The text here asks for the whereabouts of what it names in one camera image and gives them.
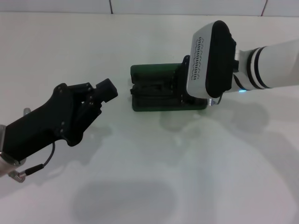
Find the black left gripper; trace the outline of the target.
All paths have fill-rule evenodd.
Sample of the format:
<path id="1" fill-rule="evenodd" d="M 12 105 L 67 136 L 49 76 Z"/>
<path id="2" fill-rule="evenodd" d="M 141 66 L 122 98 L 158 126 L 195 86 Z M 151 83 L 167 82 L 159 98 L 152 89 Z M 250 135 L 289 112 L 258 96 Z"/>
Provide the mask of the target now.
<path id="1" fill-rule="evenodd" d="M 88 101 L 74 115 L 83 101 L 83 85 L 58 85 L 49 100 L 6 127 L 3 152 L 15 160 L 23 160 L 57 140 L 71 147 L 83 138 L 84 131 L 102 113 L 102 103 Z"/>

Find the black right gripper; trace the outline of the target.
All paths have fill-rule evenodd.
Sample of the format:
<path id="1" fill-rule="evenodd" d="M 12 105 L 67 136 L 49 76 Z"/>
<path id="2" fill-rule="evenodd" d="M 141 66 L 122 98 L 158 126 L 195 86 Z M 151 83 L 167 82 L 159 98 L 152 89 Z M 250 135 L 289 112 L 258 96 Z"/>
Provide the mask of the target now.
<path id="1" fill-rule="evenodd" d="M 186 55 L 174 72 L 173 80 L 162 82 L 162 100 L 175 100 L 175 105 L 206 105 L 206 100 L 195 98 L 187 93 L 187 76 L 190 56 Z M 105 79 L 96 84 L 95 88 L 90 83 L 69 86 L 75 99 L 80 102 L 94 101 L 96 103 L 109 102 L 118 96 L 116 87 L 110 79 Z"/>

